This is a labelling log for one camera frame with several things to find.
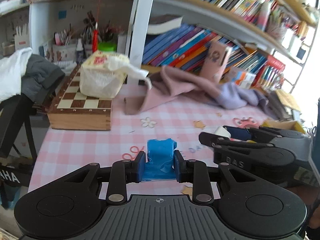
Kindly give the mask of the small white plug adapter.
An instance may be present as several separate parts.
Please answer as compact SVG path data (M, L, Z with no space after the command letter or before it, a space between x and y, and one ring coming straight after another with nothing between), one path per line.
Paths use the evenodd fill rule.
M225 138L231 138L231 133L229 133L227 131L226 128L222 127L222 126L219 126L215 132L214 132L215 135L218 135L220 137L225 137Z

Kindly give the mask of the blue packet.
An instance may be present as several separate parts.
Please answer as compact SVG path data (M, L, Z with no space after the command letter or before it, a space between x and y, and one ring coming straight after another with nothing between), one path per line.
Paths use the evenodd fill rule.
M143 181L175 180L173 168L174 150L177 142L172 139L151 139L147 142L147 162L143 173Z

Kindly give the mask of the yellow cardboard box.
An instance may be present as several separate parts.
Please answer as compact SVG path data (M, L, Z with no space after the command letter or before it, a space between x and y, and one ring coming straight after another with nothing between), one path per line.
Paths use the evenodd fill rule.
M263 127L271 127L278 129L287 129L292 131L297 131L306 134L306 131L298 121L274 121L274 120L264 120L261 124Z

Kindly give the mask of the orange white small box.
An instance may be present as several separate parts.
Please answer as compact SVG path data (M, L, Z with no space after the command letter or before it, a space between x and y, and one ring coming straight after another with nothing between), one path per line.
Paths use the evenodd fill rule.
M223 77L225 82L233 82L240 88L250 89L256 75L240 68L231 68Z

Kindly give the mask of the pink checkered tablecloth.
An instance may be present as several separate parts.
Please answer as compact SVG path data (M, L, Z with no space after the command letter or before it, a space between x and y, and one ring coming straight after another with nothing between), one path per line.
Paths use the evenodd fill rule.
M110 131L68 131L49 129L29 184L34 190L86 164L111 166L121 159L132 159L146 150L150 139L172 139L185 159L197 159L213 166L213 152L200 144L201 132L213 133L224 125L252 119L257 125L267 115L257 107L236 110L199 103L185 96L138 115L124 113L126 97L142 95L143 86L124 85L112 102Z

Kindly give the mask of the wooden chess board box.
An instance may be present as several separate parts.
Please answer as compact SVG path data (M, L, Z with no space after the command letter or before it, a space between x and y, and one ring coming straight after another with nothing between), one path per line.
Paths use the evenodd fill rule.
M80 66L76 66L52 101L47 116L52 129L109 131L111 113L111 99L80 92Z

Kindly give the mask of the pink purple cloth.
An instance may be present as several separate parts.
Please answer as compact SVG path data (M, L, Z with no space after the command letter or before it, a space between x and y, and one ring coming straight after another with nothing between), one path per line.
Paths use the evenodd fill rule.
M256 89L241 88L233 82L215 84L204 77L169 66L150 75L147 81L144 96L125 98L125 114L139 114L171 102L179 96L186 96L200 103L229 110L250 105L260 108L269 117L276 118L263 93Z

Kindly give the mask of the white tissue pack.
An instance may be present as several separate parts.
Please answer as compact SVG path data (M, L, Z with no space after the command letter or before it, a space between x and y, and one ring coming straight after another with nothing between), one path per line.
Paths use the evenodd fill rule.
M147 70L133 66L124 54L97 50L81 64L80 92L95 98L113 99L128 76L143 80L151 89L148 74Z

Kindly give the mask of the black keyboard piano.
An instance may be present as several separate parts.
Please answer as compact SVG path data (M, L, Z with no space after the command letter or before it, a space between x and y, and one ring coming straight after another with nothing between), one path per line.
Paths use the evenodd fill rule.
M29 186L37 159L29 117L33 104L24 94L13 96L1 102L1 159L6 159L12 149L19 153L15 146L15 140L22 127L25 127L32 159L32 163L30 165L24 164L23 168L1 165L1 180L12 186Z

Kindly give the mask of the white bookshelf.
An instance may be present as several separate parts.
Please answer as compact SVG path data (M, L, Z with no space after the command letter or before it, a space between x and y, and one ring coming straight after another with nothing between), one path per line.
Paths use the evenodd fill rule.
M119 50L137 67L170 65L199 72L217 40L233 48L227 68L252 70L262 89L281 79L292 92L314 43L319 12L300 0L1 0L1 56L21 47L53 61L55 32L71 31L85 48L109 30L124 40Z

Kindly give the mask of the pen holder cup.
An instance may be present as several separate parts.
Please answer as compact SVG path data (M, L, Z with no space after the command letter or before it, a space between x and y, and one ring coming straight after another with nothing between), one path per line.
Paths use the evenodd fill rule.
M76 39L71 36L70 30L55 32L52 48L54 62L75 60Z

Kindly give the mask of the pile of clothes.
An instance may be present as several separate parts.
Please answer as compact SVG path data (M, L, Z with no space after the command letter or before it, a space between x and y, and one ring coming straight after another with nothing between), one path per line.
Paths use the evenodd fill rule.
M63 70L22 48L1 59L1 101L24 94L32 102L43 104L65 77Z

